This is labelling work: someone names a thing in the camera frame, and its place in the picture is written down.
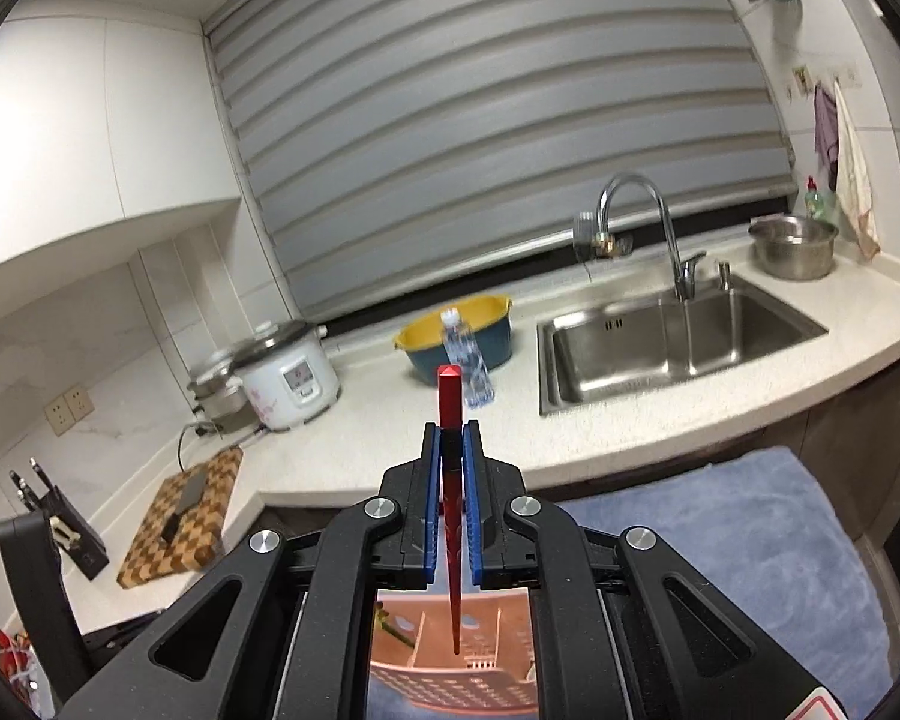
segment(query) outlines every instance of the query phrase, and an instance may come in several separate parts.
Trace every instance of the rice cooker display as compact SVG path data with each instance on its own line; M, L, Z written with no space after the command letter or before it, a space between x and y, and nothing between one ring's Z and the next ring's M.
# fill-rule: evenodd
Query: rice cooker display
M314 381L314 372L310 370L307 361L298 362L290 370L283 374L283 378L290 385L290 390L300 399L310 397L314 393L317 383Z

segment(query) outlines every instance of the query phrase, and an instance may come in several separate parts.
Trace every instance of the white towel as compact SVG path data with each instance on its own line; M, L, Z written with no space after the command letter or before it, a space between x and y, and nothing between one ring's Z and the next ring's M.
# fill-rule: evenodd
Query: white towel
M837 131L840 135L840 157L837 167L837 199L857 234L857 244L867 260L874 259L880 250L874 219L874 195L866 170L864 151L857 140L856 130L847 110L847 101L837 81L833 82L833 97L837 100Z

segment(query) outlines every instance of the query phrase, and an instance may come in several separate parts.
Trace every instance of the gray roller blind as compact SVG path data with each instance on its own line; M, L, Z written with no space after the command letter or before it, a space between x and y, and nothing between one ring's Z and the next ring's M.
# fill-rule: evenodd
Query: gray roller blind
M210 41L312 319L565 244L617 170L675 215L794 191L727 0L250 0Z

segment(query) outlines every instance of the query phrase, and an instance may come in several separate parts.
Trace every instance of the checkered wooden cutting board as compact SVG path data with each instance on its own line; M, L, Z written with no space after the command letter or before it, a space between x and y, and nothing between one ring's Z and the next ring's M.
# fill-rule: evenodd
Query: checkered wooden cutting board
M196 571L216 557L226 507L243 456L244 450L231 447L206 463L164 480L117 572L120 586L136 587L168 574ZM204 467L207 469L207 482L203 498L197 506L183 514L173 543L165 545L160 541L164 523L176 508L187 480Z

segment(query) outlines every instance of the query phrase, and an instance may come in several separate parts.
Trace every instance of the white rice cooker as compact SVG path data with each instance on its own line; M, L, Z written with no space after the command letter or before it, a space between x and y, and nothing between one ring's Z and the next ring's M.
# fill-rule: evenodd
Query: white rice cooker
M337 402L340 381L320 339L326 327L294 319L268 322L234 352L234 368L260 421L289 430Z

